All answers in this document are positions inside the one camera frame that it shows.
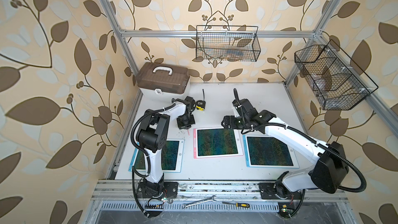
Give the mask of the pink writing tablet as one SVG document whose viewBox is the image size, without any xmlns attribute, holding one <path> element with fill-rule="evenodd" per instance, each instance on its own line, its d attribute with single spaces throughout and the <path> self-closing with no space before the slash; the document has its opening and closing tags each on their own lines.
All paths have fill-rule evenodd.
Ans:
<svg viewBox="0 0 398 224">
<path fill-rule="evenodd" d="M 243 155 L 243 145 L 237 130 L 197 128 L 194 130 L 194 158 L 226 158 Z"/>
</svg>

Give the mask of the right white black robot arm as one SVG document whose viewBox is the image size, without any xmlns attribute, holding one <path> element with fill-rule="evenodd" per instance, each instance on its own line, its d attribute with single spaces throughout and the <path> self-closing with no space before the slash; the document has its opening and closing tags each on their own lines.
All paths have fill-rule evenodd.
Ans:
<svg viewBox="0 0 398 224">
<path fill-rule="evenodd" d="M 274 183 L 272 192 L 279 198 L 287 198 L 293 192 L 303 189 L 320 189 L 326 193 L 335 193 L 349 167 L 340 158 L 345 157 L 342 145 L 328 146 L 326 142 L 315 140 L 302 131 L 287 125 L 275 114 L 263 110 L 257 115 L 242 114 L 224 116 L 221 125 L 225 129 L 259 131 L 276 138 L 304 156 L 312 166 L 295 172 L 284 172 Z"/>
</svg>

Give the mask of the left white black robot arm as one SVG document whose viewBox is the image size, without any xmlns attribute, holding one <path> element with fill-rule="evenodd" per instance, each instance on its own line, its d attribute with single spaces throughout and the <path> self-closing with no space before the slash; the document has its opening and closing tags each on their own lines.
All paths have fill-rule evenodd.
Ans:
<svg viewBox="0 0 398 224">
<path fill-rule="evenodd" d="M 148 109 L 133 125 L 131 143 L 141 151 L 145 158 L 146 173 L 139 173 L 132 166 L 133 175 L 143 178 L 143 187 L 153 194 L 160 194 L 164 189 L 164 173 L 161 165 L 162 149 L 167 141 L 169 125 L 177 121 L 177 127 L 188 130 L 195 124 L 193 111 L 195 100 L 172 100 L 172 105 L 159 110 Z"/>
</svg>

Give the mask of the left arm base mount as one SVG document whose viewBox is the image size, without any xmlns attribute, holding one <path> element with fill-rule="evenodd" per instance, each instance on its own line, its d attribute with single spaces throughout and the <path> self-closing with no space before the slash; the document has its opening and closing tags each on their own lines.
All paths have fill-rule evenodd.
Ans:
<svg viewBox="0 0 398 224">
<path fill-rule="evenodd" d="M 176 181 L 160 181 L 151 183 L 142 181 L 138 184 L 138 195 L 144 199 L 144 205 L 138 204 L 147 218 L 158 216 L 167 203 L 172 203 L 177 197 L 179 183 Z"/>
</svg>

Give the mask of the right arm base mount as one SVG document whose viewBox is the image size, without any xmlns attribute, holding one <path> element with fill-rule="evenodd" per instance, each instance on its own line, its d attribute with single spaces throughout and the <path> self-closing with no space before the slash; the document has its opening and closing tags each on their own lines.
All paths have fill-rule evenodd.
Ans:
<svg viewBox="0 0 398 224">
<path fill-rule="evenodd" d="M 279 203 L 279 216 L 283 219 L 292 219 L 297 215 L 305 199 L 306 190 L 290 192 L 282 183 L 259 183 L 262 200 L 288 200 L 288 203 Z"/>
</svg>

